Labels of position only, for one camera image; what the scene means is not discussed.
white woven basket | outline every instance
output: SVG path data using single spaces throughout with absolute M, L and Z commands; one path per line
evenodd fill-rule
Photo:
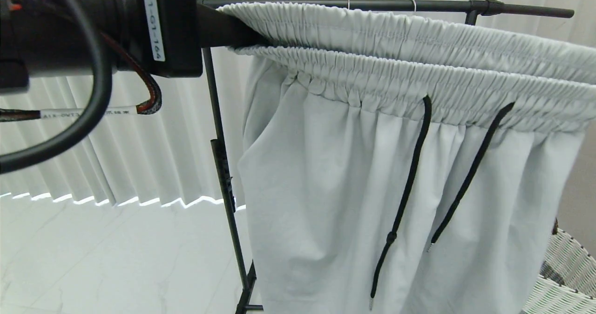
M 527 314 L 596 314 L 596 260 L 571 235 L 551 236 Z

clothing rack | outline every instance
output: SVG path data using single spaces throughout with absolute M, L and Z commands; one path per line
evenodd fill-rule
M 251 295 L 256 282 L 255 265 L 251 263 L 249 272 L 246 272 L 238 228 L 234 213 L 236 204 L 228 166 L 228 155 L 224 139 L 224 126 L 221 119 L 219 97 L 217 95 L 217 83 L 215 81 L 215 70 L 211 48 L 217 46 L 247 46 L 266 44 L 267 40 L 257 34 L 254 30 L 242 23 L 239 19 L 225 15 L 215 8 L 227 4 L 242 2 L 294 2 L 306 4 L 319 4 L 328 7 L 339 7 L 349 9 L 361 9 L 365 11 L 435 11 L 435 12 L 457 12 L 466 13 L 465 23 L 475 25 L 479 15 L 497 14 L 523 14 L 540 15 L 547 17 L 571 18 L 573 10 L 537 6 L 520 6 L 516 4 L 504 4 L 498 0 L 196 0 L 197 17 L 200 26 L 200 40 L 204 59 L 204 68 L 207 74 L 209 95 L 213 108 L 213 119 L 215 120 L 216 139 L 211 140 L 211 148 L 215 158 L 217 177 L 221 187 L 223 205 L 225 206 L 228 225 L 240 280 L 242 283 L 242 294 L 236 306 L 236 314 L 246 314 L 249 310 L 263 310 L 261 305 L 250 305 Z

white cable label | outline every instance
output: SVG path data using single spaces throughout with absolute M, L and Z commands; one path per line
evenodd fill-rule
M 45 109 L 39 110 L 41 119 L 52 119 L 52 118 L 66 118 L 81 116 L 83 109 Z M 105 115 L 137 115 L 136 107 L 114 107 L 108 108 Z
M 145 13 L 147 14 L 147 26 L 149 27 L 153 60 L 166 61 L 166 53 L 163 50 L 162 27 L 159 25 L 157 0 L 145 0 Z

black drawstring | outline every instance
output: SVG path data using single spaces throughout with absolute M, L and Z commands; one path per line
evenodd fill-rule
M 413 157 L 412 163 L 410 165 L 410 171 L 408 174 L 408 180 L 406 181 L 406 186 L 404 188 L 404 194 L 402 195 L 402 201 L 400 202 L 400 207 L 398 209 L 398 214 L 395 216 L 395 221 L 393 223 L 393 228 L 391 232 L 387 234 L 387 242 L 385 243 L 385 247 L 383 248 L 383 252 L 381 252 L 381 257 L 379 258 L 379 262 L 377 263 L 377 268 L 374 271 L 374 278 L 372 279 L 372 289 L 371 289 L 371 299 L 370 299 L 370 310 L 373 308 L 373 299 L 375 293 L 377 292 L 377 284 L 379 282 L 379 273 L 381 272 L 381 267 L 383 266 L 383 261 L 385 261 L 385 257 L 387 252 L 389 251 L 389 247 L 395 239 L 398 237 L 398 228 L 400 227 L 400 222 L 402 220 L 402 216 L 404 216 L 404 210 L 406 209 L 406 204 L 408 202 L 409 194 L 412 191 L 413 186 L 413 179 L 416 176 L 416 170 L 418 168 L 418 163 L 420 160 L 420 153 L 422 151 L 422 144 L 424 143 L 424 138 L 426 138 L 426 134 L 428 133 L 428 127 L 430 127 L 430 118 L 432 115 L 432 104 L 430 102 L 430 97 L 426 95 L 423 99 L 424 101 L 424 119 L 422 121 L 422 128 L 420 129 L 420 134 L 418 136 L 418 140 L 416 141 L 416 146 L 413 149 Z
M 434 235 L 433 235 L 432 239 L 430 240 L 430 246 L 428 247 L 427 252 L 430 251 L 430 249 L 433 247 L 433 245 L 437 242 L 437 240 L 439 239 L 439 236 L 445 230 L 445 228 L 447 227 L 447 224 L 449 224 L 449 221 L 451 221 L 451 218 L 453 217 L 453 214 L 455 214 L 455 210 L 457 209 L 457 206 L 460 204 L 460 201 L 464 197 L 464 194 L 466 194 L 468 187 L 470 187 L 470 183 L 472 182 L 472 179 L 474 178 L 474 175 L 476 174 L 476 171 L 478 170 L 478 167 L 480 166 L 481 161 L 482 161 L 486 151 L 488 150 L 490 140 L 494 136 L 496 129 L 499 127 L 501 120 L 505 117 L 505 115 L 508 114 L 509 111 L 511 111 L 513 109 L 514 104 L 515 104 L 515 102 L 511 102 L 510 104 L 507 104 L 507 106 L 505 106 L 504 108 L 499 110 L 498 114 L 496 114 L 496 117 L 494 117 L 492 123 L 490 123 L 490 127 L 489 127 L 488 131 L 486 131 L 486 135 L 485 135 L 484 139 L 482 140 L 481 148 L 479 148 L 478 152 L 476 153 L 476 156 L 474 157 L 474 161 L 472 162 L 470 171 L 468 172 L 466 179 L 464 179 L 464 183 L 461 185 L 460 191 L 457 192 L 455 200 L 449 207 L 449 210 L 447 211 L 447 215 L 445 215 L 445 218 L 441 222 L 441 225 L 439 225 L 439 228 L 437 229 L 437 231 L 434 232 Z

white vertical blind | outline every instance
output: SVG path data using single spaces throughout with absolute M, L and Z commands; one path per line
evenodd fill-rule
M 525 15 L 480 16 L 478 26 L 495 27 L 545 38 L 596 47 L 596 0 L 501 0 L 575 9 L 572 19 Z M 460 13 L 417 13 L 424 17 L 463 22 Z M 225 48 L 213 50 L 223 124 L 231 172 L 241 156 L 243 89 L 249 72 L 248 57 Z M 70 199 L 113 204 L 125 202 L 185 205 L 205 197 L 220 198 L 210 140 L 215 138 L 205 78 L 164 79 L 163 106 L 150 116 L 106 117 L 75 148 L 40 164 L 0 177 L 0 195 Z M 89 76 L 38 78 L 26 95 L 0 97 L 2 108 L 44 109 L 85 106 L 91 89 Z M 114 76 L 112 106 L 134 105 L 147 97 L 135 74 Z M 57 134 L 72 119 L 0 124 L 0 152 L 36 144 Z M 236 194 L 240 195 L 240 186 Z

